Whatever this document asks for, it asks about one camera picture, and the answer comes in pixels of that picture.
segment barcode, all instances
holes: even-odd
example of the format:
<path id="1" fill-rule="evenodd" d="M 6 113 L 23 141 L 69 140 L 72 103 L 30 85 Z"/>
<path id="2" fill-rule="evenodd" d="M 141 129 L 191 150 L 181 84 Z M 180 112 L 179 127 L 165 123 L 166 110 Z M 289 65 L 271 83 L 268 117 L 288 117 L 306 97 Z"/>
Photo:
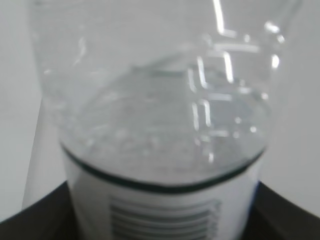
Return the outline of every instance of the barcode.
<path id="1" fill-rule="evenodd" d="M 110 201 L 114 240 L 212 240 L 218 231 L 221 202 L 162 207 L 119 198 Z"/>

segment bottle label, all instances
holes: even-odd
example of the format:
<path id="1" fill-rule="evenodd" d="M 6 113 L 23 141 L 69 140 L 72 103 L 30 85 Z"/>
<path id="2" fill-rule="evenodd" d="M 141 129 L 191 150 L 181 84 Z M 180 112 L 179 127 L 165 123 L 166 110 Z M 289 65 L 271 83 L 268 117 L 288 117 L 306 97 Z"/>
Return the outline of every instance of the bottle label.
<path id="1" fill-rule="evenodd" d="M 236 240 L 247 222 L 260 165 L 261 160 L 255 161 L 237 175 L 201 189 L 166 192 L 94 174 L 65 154 L 85 240 Z"/>

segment water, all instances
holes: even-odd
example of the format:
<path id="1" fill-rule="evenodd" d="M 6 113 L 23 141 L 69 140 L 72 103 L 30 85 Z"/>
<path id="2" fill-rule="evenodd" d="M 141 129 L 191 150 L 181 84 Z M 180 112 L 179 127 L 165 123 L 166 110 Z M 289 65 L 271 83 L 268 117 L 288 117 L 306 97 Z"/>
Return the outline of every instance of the water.
<path id="1" fill-rule="evenodd" d="M 132 67 L 102 89 L 76 116 L 80 157 L 107 173 L 175 185 L 221 176 L 260 153 L 267 95 L 201 59 L 182 66 L 173 58 Z"/>

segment clear plastic bottle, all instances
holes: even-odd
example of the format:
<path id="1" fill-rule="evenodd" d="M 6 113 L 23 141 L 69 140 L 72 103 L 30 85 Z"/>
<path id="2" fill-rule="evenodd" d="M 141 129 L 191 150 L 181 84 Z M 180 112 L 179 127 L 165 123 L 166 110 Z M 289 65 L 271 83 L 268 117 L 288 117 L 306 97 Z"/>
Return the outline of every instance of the clear plastic bottle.
<path id="1" fill-rule="evenodd" d="M 236 240 L 298 0 L 29 0 L 86 240 Z"/>

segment black stand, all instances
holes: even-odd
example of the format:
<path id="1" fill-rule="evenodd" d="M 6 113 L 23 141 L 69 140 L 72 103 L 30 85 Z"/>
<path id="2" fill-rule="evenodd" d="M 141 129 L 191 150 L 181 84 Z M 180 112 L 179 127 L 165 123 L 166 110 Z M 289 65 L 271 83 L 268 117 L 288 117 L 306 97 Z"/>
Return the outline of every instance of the black stand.
<path id="1" fill-rule="evenodd" d="M 2 222 L 0 240 L 78 240 L 67 184 Z M 261 183 L 242 240 L 320 240 L 320 219 Z"/>

